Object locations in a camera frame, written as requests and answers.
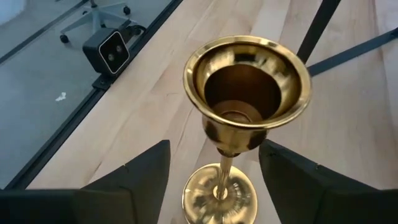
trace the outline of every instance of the goblet stem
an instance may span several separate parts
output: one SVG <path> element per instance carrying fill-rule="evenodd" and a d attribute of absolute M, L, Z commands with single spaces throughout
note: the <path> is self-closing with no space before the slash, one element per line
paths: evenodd
<path fill-rule="evenodd" d="M 218 200 L 223 200 L 224 192 L 229 176 L 229 171 L 232 166 L 232 157 L 221 156 L 221 164 L 220 164 L 220 175 L 218 176 L 218 186 L 216 197 Z"/>

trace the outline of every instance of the goblet base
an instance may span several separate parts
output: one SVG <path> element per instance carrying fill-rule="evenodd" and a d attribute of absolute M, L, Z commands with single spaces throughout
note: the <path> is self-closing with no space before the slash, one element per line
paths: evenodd
<path fill-rule="evenodd" d="M 188 223 L 254 223 L 257 195 L 249 178 L 231 167 L 226 189 L 216 198 L 220 164 L 199 168 L 188 179 L 182 194 L 182 208 Z"/>

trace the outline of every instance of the brass chalice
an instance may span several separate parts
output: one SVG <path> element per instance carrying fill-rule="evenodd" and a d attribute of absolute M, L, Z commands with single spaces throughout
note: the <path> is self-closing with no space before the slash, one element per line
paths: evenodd
<path fill-rule="evenodd" d="M 232 166 L 260 145 L 268 130 L 295 119 L 310 101 L 310 75 L 285 47 L 253 36 L 223 37 L 200 47 L 183 73 L 185 91 L 203 114 L 220 164 L 199 168 L 183 190 L 189 223 L 253 223 L 256 191 Z"/>

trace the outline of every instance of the gray floor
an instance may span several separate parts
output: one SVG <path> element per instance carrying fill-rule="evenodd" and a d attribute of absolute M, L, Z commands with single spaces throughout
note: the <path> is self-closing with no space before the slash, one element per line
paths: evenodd
<path fill-rule="evenodd" d="M 117 1 L 96 2 L 102 5 Z M 131 18 L 148 26 L 169 2 L 130 0 L 127 4 L 132 9 Z M 22 14 L 0 26 L 0 57 L 76 3 L 78 0 L 28 1 Z M 77 10 L 0 65 L 0 188 L 65 121 L 99 75 L 81 51 L 91 36 L 91 24 L 67 33 L 70 44 L 59 40 L 59 31 L 78 19 L 82 11 Z M 63 92 L 66 98 L 56 101 Z"/>

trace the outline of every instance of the light wood surface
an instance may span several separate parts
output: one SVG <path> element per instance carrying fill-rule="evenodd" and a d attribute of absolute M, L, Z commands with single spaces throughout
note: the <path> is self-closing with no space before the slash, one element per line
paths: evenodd
<path fill-rule="evenodd" d="M 321 0 L 184 0 L 40 174 L 30 189 L 80 188 L 161 139 L 171 142 L 170 178 L 159 223 L 185 223 L 182 189 L 192 172 L 220 157 L 201 114 L 185 96 L 183 66 L 217 37 L 252 34 L 296 52 Z M 308 65 L 398 26 L 396 0 L 343 0 Z M 313 78 L 301 117 L 269 138 L 379 189 L 398 187 L 398 41 Z M 234 165 L 259 197 L 256 223 L 279 223 L 262 181 L 257 151 Z"/>

